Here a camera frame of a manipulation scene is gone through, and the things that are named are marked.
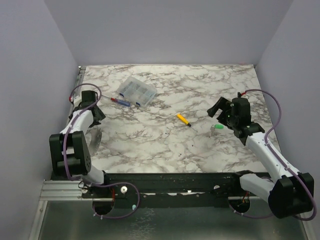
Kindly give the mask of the green capped key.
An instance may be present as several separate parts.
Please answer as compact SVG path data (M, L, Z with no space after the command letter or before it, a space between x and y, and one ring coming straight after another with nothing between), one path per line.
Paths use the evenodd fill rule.
M211 126L210 130L212 133L216 132L216 131L220 131L220 130L223 130L224 129L224 126L221 125L221 124L214 124Z

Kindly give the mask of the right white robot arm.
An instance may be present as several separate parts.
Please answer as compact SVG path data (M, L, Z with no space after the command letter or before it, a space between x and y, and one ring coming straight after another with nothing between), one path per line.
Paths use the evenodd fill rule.
M208 116L213 117L218 110L221 110L218 122L233 131L257 156L270 176L270 180L266 180L251 171L238 172L236 179L229 184L230 191L236 196L244 192L256 195L268 203L272 214L279 219L308 212L312 214L305 220L314 219L317 205L313 177L299 171L274 148L262 126L252 121L249 101L241 96L232 100L220 97L207 110Z

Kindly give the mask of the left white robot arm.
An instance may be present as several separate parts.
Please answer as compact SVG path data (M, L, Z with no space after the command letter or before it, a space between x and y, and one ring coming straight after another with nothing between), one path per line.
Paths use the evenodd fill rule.
M53 173L71 181L78 179L93 185L97 196L106 197L111 190L106 173L92 165L86 132L101 124L106 118L97 106L98 93L93 90L81 92L79 104L74 108L67 126L49 137L49 149Z

